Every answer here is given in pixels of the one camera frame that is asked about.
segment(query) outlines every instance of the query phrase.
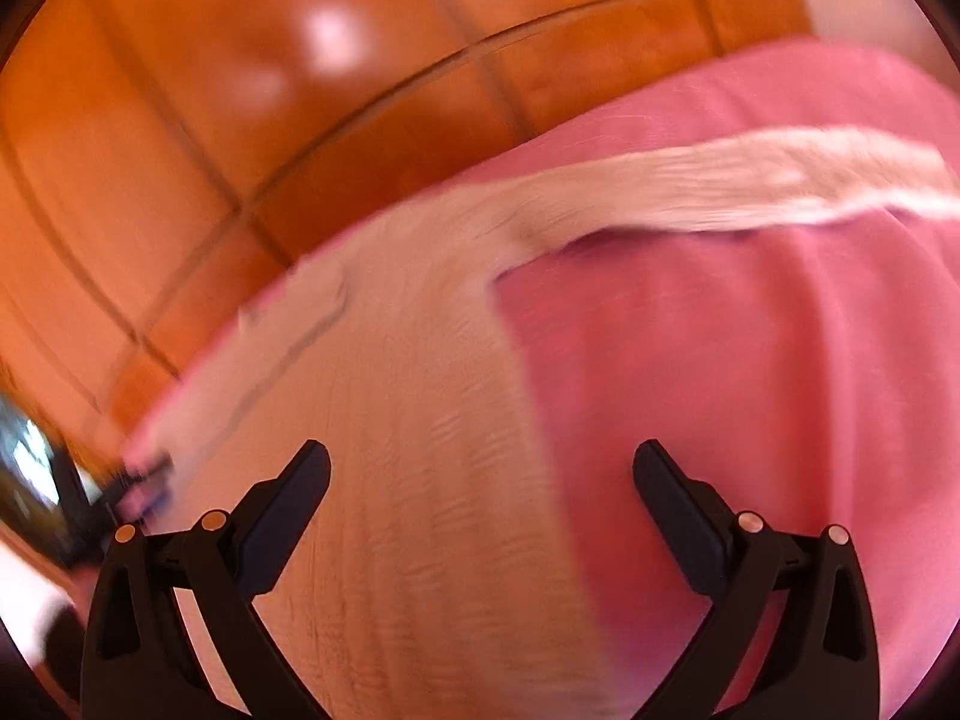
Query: metal pin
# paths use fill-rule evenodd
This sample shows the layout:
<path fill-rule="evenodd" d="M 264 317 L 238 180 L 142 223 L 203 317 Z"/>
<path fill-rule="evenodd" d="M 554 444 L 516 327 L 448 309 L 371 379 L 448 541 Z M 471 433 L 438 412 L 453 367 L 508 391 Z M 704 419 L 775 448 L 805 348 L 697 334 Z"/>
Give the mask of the metal pin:
<path fill-rule="evenodd" d="M 834 544 L 843 546 L 850 541 L 850 533 L 843 525 L 830 525 L 827 535 Z"/>
<path fill-rule="evenodd" d="M 736 519 L 736 524 L 747 533 L 759 533 L 763 530 L 763 517 L 756 512 L 741 512 Z"/>
<path fill-rule="evenodd" d="M 113 537 L 121 544 L 126 544 L 134 536 L 136 536 L 136 528 L 133 525 L 121 525 L 113 534 Z"/>
<path fill-rule="evenodd" d="M 221 512 L 219 509 L 213 509 L 212 512 L 207 512 L 203 515 L 203 519 L 200 519 L 200 526 L 205 531 L 210 531 L 210 533 L 219 531 L 219 529 L 223 528 L 226 524 L 227 513 Z"/>

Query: beige fabric strip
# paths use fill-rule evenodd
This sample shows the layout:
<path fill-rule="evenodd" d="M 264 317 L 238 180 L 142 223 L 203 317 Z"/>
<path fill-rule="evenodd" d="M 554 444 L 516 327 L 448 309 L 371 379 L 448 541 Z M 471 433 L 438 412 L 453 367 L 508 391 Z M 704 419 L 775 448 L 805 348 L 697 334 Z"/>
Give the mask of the beige fabric strip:
<path fill-rule="evenodd" d="M 315 437 L 333 457 L 328 499 L 257 608 L 338 720 L 629 716 L 493 279 L 604 227 L 877 207 L 956 218 L 957 181 L 933 148 L 790 129 L 401 204 L 302 264 L 152 423 L 138 451 L 169 450 L 179 471 L 160 525 L 232 507 Z"/>

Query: black robotic device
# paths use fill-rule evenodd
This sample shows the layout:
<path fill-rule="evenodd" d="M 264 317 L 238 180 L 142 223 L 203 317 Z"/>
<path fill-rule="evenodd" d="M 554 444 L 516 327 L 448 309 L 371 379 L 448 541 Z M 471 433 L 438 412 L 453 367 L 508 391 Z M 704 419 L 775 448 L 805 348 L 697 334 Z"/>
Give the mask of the black robotic device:
<path fill-rule="evenodd" d="M 650 440 L 634 483 L 690 589 L 713 607 L 634 720 L 877 720 L 880 664 L 870 602 L 850 534 L 779 533 L 734 514 L 686 478 Z M 174 587 L 190 589 L 217 651 L 256 720 L 329 720 L 283 659 L 251 605 L 277 582 L 330 484 L 330 459 L 306 442 L 280 477 L 255 485 L 229 514 L 147 536 L 121 526 L 107 551 L 83 652 L 83 720 L 238 720 L 200 669 Z M 789 592 L 750 697 L 715 714 L 771 594 Z"/>

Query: pink cloth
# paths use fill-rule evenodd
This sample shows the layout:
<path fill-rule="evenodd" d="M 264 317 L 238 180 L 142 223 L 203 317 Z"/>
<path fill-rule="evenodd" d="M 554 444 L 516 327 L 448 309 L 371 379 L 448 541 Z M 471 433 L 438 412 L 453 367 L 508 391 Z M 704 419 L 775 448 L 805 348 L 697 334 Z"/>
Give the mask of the pink cloth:
<path fill-rule="evenodd" d="M 950 93 L 894 56 L 794 41 L 667 79 L 465 177 L 780 124 L 877 127 L 960 167 Z M 632 488 L 647 437 L 775 527 L 847 524 L 875 609 L 883 716 L 918 685 L 960 616 L 959 275 L 960 225 L 880 212 L 826 228 L 600 234 L 501 278 L 584 582 L 616 678 L 638 697 L 706 610 Z"/>

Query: pink bed sheet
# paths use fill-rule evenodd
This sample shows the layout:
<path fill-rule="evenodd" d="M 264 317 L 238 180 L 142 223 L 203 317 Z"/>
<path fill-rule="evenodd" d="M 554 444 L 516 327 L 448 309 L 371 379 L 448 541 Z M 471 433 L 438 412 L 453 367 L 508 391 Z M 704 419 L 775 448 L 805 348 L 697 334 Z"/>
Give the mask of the pink bed sheet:
<path fill-rule="evenodd" d="M 960 167 L 952 94 L 893 55 L 803 39 L 673 76 L 455 181 L 832 124 L 933 143 Z M 647 437 L 776 527 L 850 525 L 877 608 L 884 716 L 923 678 L 960 617 L 958 252 L 957 224 L 872 213 L 603 233 L 499 280 L 623 691 L 649 695 L 704 613 L 632 490 Z"/>

